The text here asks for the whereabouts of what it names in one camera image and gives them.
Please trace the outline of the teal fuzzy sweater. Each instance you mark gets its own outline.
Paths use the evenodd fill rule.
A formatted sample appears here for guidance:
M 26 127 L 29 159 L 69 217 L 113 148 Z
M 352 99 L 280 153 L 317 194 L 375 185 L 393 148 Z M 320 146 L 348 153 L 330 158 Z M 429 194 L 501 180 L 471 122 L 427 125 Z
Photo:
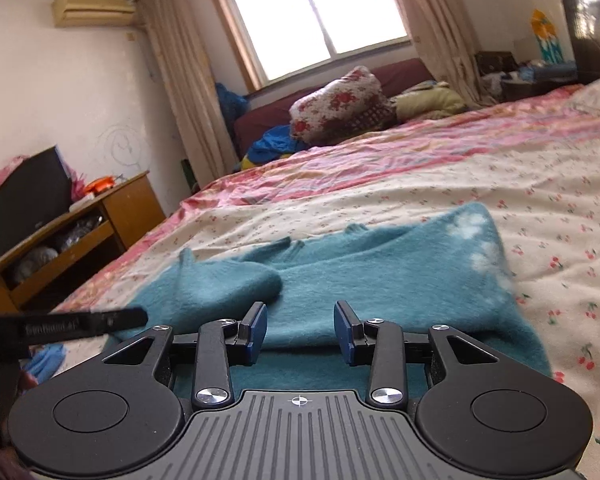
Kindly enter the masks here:
M 512 274 L 486 207 L 472 203 L 421 224 L 351 224 L 325 236 L 285 237 L 243 255 L 199 261 L 189 249 L 132 298 L 150 325 L 193 333 L 242 318 L 257 301 L 268 329 L 256 364 L 230 372 L 236 391 L 364 391 L 366 371 L 340 354 L 332 311 L 422 333 L 449 324 L 542 374 L 546 352 L 514 298 Z

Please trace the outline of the wooden side cabinet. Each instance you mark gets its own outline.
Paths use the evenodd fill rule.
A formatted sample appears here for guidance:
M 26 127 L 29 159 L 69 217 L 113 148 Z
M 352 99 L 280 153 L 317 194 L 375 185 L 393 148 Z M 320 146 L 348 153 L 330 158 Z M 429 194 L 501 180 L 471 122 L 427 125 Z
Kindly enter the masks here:
M 0 258 L 0 314 L 47 313 L 166 218 L 143 172 Z

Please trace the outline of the black television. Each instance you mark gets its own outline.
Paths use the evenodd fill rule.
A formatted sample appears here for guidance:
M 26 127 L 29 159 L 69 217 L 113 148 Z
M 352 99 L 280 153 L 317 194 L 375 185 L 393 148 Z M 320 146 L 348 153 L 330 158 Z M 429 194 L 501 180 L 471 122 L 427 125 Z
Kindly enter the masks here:
M 20 162 L 0 183 L 0 257 L 68 212 L 72 188 L 57 146 Z

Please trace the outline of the orange toy on cabinet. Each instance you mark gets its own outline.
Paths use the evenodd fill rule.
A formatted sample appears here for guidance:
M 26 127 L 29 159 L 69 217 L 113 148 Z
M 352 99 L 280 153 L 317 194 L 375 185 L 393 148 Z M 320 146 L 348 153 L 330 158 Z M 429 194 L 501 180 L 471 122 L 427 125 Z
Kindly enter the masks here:
M 95 179 L 84 186 L 84 194 L 93 194 L 97 196 L 105 193 L 116 186 L 116 178 L 114 176 L 106 176 Z

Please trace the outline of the left beige curtain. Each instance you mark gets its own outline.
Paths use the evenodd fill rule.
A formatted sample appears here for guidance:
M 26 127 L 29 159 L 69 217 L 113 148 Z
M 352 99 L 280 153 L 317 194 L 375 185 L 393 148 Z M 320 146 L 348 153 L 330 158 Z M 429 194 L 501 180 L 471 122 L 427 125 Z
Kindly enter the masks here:
M 237 155 L 189 0 L 136 0 L 187 158 L 200 186 L 229 174 Z

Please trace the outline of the beige curtain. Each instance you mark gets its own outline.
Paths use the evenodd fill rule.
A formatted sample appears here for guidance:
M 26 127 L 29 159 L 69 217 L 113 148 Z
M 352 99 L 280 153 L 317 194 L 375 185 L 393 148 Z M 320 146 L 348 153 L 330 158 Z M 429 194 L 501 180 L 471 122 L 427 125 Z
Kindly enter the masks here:
M 136 0 L 187 158 L 200 186 L 229 174 L 237 155 L 189 0 Z
M 434 79 L 448 82 L 469 104 L 486 102 L 475 60 L 479 41 L 463 0 L 394 1 Z

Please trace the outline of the blue garment on bed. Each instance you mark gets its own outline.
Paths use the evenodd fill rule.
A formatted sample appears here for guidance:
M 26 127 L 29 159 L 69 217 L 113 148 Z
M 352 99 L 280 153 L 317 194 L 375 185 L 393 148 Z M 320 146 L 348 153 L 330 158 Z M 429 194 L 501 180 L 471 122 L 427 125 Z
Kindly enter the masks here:
M 240 163 L 240 169 L 263 166 L 309 148 L 308 144 L 290 134 L 290 125 L 276 126 L 265 131 L 259 140 L 253 142 Z

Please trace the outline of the blue bag by curtain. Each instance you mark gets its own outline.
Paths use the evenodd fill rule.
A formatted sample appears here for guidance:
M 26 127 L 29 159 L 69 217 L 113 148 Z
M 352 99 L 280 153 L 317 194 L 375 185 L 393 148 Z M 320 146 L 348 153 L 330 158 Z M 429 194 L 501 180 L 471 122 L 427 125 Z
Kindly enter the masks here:
M 239 94 L 228 90 L 224 84 L 217 82 L 215 91 L 218 95 L 219 106 L 227 131 L 235 133 L 235 122 L 249 112 L 249 101 Z

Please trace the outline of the red floral folded quilt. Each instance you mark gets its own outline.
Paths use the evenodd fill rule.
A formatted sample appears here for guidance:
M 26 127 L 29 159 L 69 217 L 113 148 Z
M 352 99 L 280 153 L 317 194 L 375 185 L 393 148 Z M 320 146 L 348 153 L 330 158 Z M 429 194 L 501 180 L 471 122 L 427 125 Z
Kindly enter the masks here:
M 309 146 L 335 145 L 388 125 L 394 107 L 380 81 L 356 66 L 325 87 L 298 99 L 289 109 L 290 134 Z

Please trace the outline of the pink floral bed sheet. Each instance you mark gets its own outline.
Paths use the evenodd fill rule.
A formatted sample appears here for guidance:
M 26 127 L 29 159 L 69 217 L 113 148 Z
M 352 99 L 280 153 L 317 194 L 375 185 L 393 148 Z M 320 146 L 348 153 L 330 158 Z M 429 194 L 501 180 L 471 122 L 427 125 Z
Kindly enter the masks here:
M 478 202 L 513 272 L 518 311 L 558 382 L 588 402 L 581 468 L 600 479 L 600 116 L 571 88 L 438 122 L 413 122 L 216 180 L 62 304 L 114 309 L 183 248 L 229 257 L 291 237 L 428 221 Z

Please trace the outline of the dark red headboard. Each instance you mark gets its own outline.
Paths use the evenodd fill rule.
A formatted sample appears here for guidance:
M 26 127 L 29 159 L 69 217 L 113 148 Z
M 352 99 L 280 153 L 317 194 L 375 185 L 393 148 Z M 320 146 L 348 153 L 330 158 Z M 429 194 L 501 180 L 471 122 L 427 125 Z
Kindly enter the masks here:
M 432 73 L 420 58 L 377 68 L 359 65 L 322 86 L 309 87 L 258 106 L 234 122 L 238 155 L 277 126 L 293 126 L 298 133 L 326 133 L 331 125 L 343 125 L 361 113 L 415 84 L 431 80 Z

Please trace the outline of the window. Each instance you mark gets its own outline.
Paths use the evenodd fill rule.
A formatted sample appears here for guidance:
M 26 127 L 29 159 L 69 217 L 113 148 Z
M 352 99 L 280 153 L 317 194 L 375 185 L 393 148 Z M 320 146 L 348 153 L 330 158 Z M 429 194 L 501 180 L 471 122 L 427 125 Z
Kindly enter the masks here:
M 396 0 L 213 0 L 248 90 L 408 39 Z

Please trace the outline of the yellow teal package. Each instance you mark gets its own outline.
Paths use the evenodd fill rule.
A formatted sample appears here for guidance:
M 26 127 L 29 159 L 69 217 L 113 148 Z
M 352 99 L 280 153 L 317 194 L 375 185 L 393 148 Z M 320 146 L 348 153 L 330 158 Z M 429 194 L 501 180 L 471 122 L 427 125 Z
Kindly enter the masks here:
M 559 64 L 565 61 L 562 47 L 554 24 L 540 10 L 535 9 L 530 20 L 533 35 L 538 42 L 542 60 L 548 64 Z

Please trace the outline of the right beige curtain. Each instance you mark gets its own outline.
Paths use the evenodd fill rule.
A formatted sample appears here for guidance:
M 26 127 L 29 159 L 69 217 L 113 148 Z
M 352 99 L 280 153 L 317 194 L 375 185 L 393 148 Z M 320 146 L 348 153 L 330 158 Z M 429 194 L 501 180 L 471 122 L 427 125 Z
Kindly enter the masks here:
M 434 79 L 448 82 L 469 104 L 486 102 L 475 60 L 479 41 L 463 0 L 394 1 Z

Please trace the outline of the white wall air conditioner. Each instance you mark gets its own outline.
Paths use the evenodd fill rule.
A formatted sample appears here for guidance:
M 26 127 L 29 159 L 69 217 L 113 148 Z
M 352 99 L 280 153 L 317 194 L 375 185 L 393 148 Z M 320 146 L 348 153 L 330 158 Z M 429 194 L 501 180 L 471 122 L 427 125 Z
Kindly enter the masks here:
M 135 6 L 128 0 L 54 0 L 56 27 L 130 26 Z

